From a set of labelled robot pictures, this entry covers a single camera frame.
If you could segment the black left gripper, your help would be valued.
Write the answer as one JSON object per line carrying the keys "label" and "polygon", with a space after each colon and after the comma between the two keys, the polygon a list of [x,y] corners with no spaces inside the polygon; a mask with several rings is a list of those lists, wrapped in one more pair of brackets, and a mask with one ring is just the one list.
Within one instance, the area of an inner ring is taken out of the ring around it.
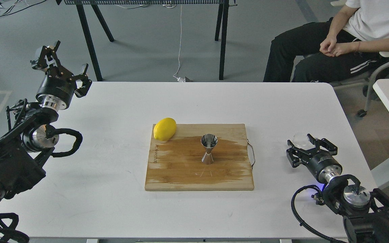
{"label": "black left gripper", "polygon": [[[60,71],[60,61],[56,55],[60,43],[58,40],[53,46],[38,48],[35,59],[31,60],[30,63],[32,69],[45,73],[45,78],[37,91],[37,101],[43,104],[46,97],[59,98],[62,102],[59,109],[65,110],[69,108],[74,94],[77,98],[87,95],[92,81],[86,73],[88,70],[87,63],[82,65],[81,73],[75,76],[70,71]],[[77,88],[75,81],[81,81],[81,86]]]}

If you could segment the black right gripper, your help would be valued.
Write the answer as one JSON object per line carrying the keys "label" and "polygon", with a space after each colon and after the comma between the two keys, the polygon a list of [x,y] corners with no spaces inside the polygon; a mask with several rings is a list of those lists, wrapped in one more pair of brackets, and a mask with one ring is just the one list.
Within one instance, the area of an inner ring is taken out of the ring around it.
{"label": "black right gripper", "polygon": [[318,183],[328,184],[333,178],[340,176],[342,173],[342,166],[332,157],[337,155],[338,148],[325,138],[314,138],[311,134],[307,134],[307,137],[316,150],[320,150],[320,147],[323,147],[329,153],[321,152],[313,156],[313,149],[305,150],[298,148],[291,140],[287,140],[287,144],[290,147],[286,150],[286,154],[290,165],[293,168],[299,165],[307,165],[307,169]]}

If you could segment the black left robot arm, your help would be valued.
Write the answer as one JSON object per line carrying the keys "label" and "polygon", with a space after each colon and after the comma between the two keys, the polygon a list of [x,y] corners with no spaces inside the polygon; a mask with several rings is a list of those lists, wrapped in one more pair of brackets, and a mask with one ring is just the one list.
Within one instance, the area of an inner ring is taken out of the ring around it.
{"label": "black left robot arm", "polygon": [[[51,123],[58,112],[69,108],[73,96],[84,97],[92,85],[86,71],[74,75],[61,65],[57,57],[60,41],[54,46],[37,49],[31,67],[45,73],[36,102],[19,100],[6,107],[8,132],[0,138],[0,202],[30,190],[46,176],[43,169],[49,157],[74,154],[82,143],[82,134],[73,129],[56,129]],[[0,213],[0,243],[14,240],[29,242],[29,237],[16,229],[15,213]]]}

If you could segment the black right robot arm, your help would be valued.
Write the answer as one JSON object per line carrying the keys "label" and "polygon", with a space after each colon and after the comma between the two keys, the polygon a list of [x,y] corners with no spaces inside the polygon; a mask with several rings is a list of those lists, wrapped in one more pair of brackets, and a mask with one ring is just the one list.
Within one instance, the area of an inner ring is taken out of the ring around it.
{"label": "black right robot arm", "polygon": [[291,199],[291,209],[300,226],[311,233],[339,243],[340,240],[326,236],[307,224],[298,214],[295,206],[296,196],[313,189],[312,198],[317,205],[326,205],[335,214],[341,215],[350,243],[389,243],[389,197],[380,189],[369,191],[361,186],[354,175],[342,175],[342,166],[334,159],[338,148],[329,140],[318,139],[307,134],[308,141],[314,146],[306,150],[287,141],[287,158],[293,168],[304,165],[318,183],[299,188]]}

